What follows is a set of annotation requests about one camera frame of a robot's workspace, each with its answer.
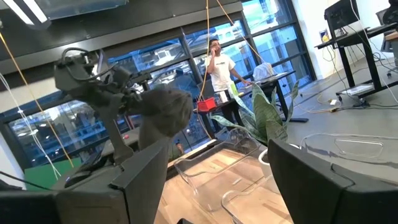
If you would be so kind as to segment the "green board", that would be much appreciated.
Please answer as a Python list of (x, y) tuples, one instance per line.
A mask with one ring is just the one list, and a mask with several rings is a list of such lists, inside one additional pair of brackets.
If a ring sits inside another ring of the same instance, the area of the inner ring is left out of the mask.
[(55, 175), (55, 171), (50, 164), (45, 164), (25, 169), (24, 179), (41, 187), (51, 188), (62, 176), (72, 170), (72, 166), (68, 160), (54, 162), (53, 164), (58, 170), (57, 175)]

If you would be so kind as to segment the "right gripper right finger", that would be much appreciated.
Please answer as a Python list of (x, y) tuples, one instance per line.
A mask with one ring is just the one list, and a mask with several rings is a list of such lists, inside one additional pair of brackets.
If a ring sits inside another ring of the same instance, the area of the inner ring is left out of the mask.
[(398, 224), (398, 185), (280, 140), (269, 141), (267, 156), (294, 224)]

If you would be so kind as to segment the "green snake plant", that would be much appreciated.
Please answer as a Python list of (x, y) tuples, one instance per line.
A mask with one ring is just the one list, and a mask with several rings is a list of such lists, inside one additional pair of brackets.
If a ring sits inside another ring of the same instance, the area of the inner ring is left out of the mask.
[(218, 115), (212, 116), (211, 119), (223, 126), (242, 129), (264, 145), (267, 145), (271, 139), (286, 141), (288, 139), (287, 126), (292, 119), (295, 98), (299, 94), (298, 85), (298, 83), (295, 83), (293, 90), (290, 92), (292, 101), (290, 102), (285, 121), (282, 120), (275, 108), (276, 91), (272, 91), (271, 100), (268, 100), (257, 84), (252, 86), (252, 109), (249, 109), (239, 96), (234, 97), (234, 100), (241, 107), (238, 113), (243, 125), (234, 124)]

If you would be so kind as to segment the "red box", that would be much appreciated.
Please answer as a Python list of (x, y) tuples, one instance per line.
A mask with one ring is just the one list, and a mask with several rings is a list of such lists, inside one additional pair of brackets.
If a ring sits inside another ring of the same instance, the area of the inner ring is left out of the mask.
[(197, 101), (197, 110), (198, 111), (210, 111), (216, 107), (217, 107), (217, 104), (216, 104), (214, 97), (210, 97), (205, 100)]

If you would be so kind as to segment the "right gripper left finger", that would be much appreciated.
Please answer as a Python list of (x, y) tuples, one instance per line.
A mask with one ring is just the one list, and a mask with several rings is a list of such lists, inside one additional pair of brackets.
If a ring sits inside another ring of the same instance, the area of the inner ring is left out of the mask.
[(169, 141), (161, 139), (52, 197), (59, 224), (153, 224), (167, 173)]

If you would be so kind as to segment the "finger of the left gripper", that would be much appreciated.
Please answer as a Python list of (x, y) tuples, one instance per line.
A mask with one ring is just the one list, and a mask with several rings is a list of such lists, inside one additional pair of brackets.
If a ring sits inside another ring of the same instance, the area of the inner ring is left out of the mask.
[(144, 114), (144, 106), (139, 93), (134, 90), (124, 91), (124, 113), (127, 115)]
[(118, 128), (117, 116), (117, 108), (112, 109), (112, 107), (105, 106), (101, 109), (101, 119), (103, 120), (109, 139), (114, 147), (114, 161), (116, 165), (121, 165), (134, 154), (134, 151), (124, 143), (124, 139)]

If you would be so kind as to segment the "white ceiling light strip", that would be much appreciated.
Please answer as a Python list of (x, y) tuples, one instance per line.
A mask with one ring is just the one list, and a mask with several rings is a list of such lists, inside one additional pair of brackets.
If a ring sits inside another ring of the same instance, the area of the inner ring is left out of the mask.
[(1, 0), (27, 27), (35, 30), (47, 29), (50, 19), (35, 0)]

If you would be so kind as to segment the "black window frame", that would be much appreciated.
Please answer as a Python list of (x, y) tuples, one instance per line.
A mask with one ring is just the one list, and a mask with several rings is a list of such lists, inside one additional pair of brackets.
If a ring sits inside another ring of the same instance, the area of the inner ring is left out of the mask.
[[(3, 10), (0, 60), (132, 29), (126, 41), (106, 42), (102, 48), (110, 63), (134, 73), (149, 72), (149, 86), (169, 82), (193, 96), (206, 95), (204, 63), (210, 39), (219, 40), (244, 78), (268, 62), (277, 72), (295, 71), (287, 77), (292, 82), (306, 85), (315, 79), (292, 0), (244, 0), (242, 11), (230, 12), (233, 2), (130, 0), (115, 9), (54, 20), (45, 30), (30, 29)], [(20, 105), (28, 122), (16, 107), (0, 112), (0, 134), (23, 169), (93, 152), (108, 140), (102, 120), (89, 106), (49, 88), (44, 92)]]

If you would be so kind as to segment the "black standing desk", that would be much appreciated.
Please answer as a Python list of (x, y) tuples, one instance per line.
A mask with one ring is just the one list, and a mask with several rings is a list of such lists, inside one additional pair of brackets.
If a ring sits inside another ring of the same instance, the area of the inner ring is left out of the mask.
[[(341, 95), (346, 95), (346, 96), (356, 96), (359, 99), (363, 99), (367, 96), (373, 95), (377, 92), (389, 89), (390, 87), (398, 85), (398, 81), (392, 82), (392, 83), (381, 83), (381, 79), (377, 70), (377, 66), (374, 60), (374, 53), (372, 51), (372, 48), (370, 46), (370, 41), (369, 39), (371, 37), (375, 37), (377, 35), (383, 34), (387, 31), (393, 30), (398, 28), (398, 23), (392, 23), (392, 24), (387, 24), (387, 25), (381, 25), (376, 28), (362, 28), (360, 30), (355, 30), (352, 28), (350, 25), (347, 25), (349, 29), (352, 30), (351, 33), (346, 32), (340, 37), (333, 38), (329, 40), (328, 42), (316, 45), (315, 48), (317, 49), (324, 49), (328, 48), (329, 46), (336, 47), (340, 53), (340, 58), (343, 63), (343, 68), (345, 71), (346, 79), (348, 81), (349, 88), (345, 87), (344, 90), (336, 92), (336, 95), (338, 96), (339, 99), (341, 99)], [(351, 67), (348, 62), (348, 58), (345, 53), (345, 48), (350, 47), (352, 45), (358, 45), (361, 44), (364, 48), (364, 55), (368, 64), (368, 69), (371, 75), (371, 79), (360, 83), (360, 84), (355, 84), (354, 78), (353, 78), (353, 73), (351, 71)], [(367, 90), (360, 90), (357, 91), (354, 94), (349, 94), (348, 90), (351, 90), (353, 88), (357, 88), (360, 86), (364, 85), (372, 85), (371, 88), (368, 88)]]
[[(281, 111), (284, 114), (284, 118), (282, 118), (283, 122), (287, 121), (289, 109), (288, 109), (287, 103), (285, 101), (285, 96), (287, 96), (287, 94), (283, 95), (281, 84), (279, 83), (279, 80), (291, 75), (293, 72), (280, 73), (280, 74), (274, 75), (273, 77), (268, 77), (268, 78), (265, 78), (265, 79), (263, 79), (261, 81), (256, 82), (256, 83), (260, 84), (260, 88), (261, 89), (275, 87), (275, 92), (276, 92), (276, 95), (277, 95), (277, 99), (279, 101), (279, 104), (277, 102), (276, 105), (280, 106)], [(239, 92), (238, 97), (240, 97), (240, 98), (242, 98), (242, 97), (244, 97), (246, 95), (250, 95), (253, 98), (253, 96), (252, 96), (253, 95), (252, 88), (250, 86), (247, 86), (245, 88), (239, 89), (238, 92)], [(202, 128), (205, 130), (205, 132), (207, 133), (207, 135), (208, 135), (208, 137), (210, 139), (216, 139), (216, 136), (215, 136), (215, 132), (214, 132), (214, 130), (213, 130), (211, 124), (210, 124), (210, 120), (209, 120), (208, 114), (210, 114), (210, 113), (212, 113), (212, 112), (214, 112), (216, 110), (222, 110), (223, 115), (225, 115), (226, 114), (225, 112), (231, 111), (230, 109), (231, 109), (232, 106), (229, 106), (229, 105), (232, 105), (232, 104), (237, 105), (238, 103), (236, 102), (236, 100), (229, 100), (226, 103), (221, 103), (219, 105), (216, 105), (216, 106), (210, 108), (209, 110), (205, 110), (205, 111), (199, 110), (198, 111), (197, 109), (199, 109), (199, 106), (197, 106), (197, 108), (193, 110), (193, 112), (195, 114), (197, 114), (198, 116), (201, 117), (200, 121), (202, 122), (201, 123)], [(294, 117), (292, 117), (288, 122), (306, 123), (308, 121), (309, 121), (308, 118), (294, 118)], [(217, 129), (217, 127), (219, 127), (219, 125), (216, 124), (215, 121), (213, 122), (213, 126), (216, 129)]]

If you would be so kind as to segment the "person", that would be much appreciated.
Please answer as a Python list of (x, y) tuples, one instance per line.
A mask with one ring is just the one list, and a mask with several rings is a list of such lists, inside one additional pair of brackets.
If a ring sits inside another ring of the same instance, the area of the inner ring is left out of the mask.
[(205, 65), (205, 72), (211, 77), (214, 92), (223, 92), (229, 100), (231, 99), (231, 96), (228, 88), (233, 82), (231, 75), (245, 85), (252, 84), (251, 81), (245, 80), (235, 70), (235, 62), (228, 55), (221, 53), (221, 45), (218, 39), (209, 40), (209, 53), (205, 59)]

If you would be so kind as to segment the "clear plastic bin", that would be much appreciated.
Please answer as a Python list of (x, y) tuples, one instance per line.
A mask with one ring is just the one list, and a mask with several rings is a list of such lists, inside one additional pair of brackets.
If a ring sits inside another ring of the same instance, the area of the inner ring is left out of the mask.
[(222, 223), (293, 224), (273, 176), (262, 173), (261, 145), (246, 131), (233, 129), (225, 141), (174, 166), (199, 206)]
[(300, 149), (345, 169), (398, 182), (398, 138), (316, 133), (304, 137)]

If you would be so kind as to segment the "black computer monitor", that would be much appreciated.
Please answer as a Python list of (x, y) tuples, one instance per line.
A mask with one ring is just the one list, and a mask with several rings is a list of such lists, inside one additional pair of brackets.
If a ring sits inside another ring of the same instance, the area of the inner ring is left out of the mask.
[(339, 0), (325, 9), (324, 18), (330, 31), (340, 29), (359, 20), (356, 0)]

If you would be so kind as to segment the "white papers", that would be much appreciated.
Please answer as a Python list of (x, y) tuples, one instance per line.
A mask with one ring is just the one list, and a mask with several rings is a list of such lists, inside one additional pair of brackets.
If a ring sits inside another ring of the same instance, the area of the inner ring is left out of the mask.
[(349, 88), (347, 90), (343, 90), (341, 93), (343, 95), (349, 95), (349, 96), (353, 96), (353, 95), (358, 95), (360, 93), (363, 93), (365, 91), (369, 91), (369, 90), (373, 90), (373, 85), (358, 85), (352, 88)]

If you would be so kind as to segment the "white plant pot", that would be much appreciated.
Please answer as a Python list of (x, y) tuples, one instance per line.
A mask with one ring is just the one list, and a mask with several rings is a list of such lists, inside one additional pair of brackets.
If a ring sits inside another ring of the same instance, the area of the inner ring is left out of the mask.
[(258, 161), (260, 163), (262, 173), (265, 178), (268, 178), (272, 175), (271, 166), (267, 160), (267, 152), (268, 152), (268, 148), (264, 145), (261, 145), (259, 147), (259, 155), (257, 157)]

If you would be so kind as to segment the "white bag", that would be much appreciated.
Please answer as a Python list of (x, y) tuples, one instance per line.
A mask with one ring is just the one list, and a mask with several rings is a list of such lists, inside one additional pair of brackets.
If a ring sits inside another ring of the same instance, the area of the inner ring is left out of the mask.
[(268, 62), (263, 62), (258, 65), (253, 71), (253, 78), (255, 81), (259, 81), (274, 75), (272, 65)]

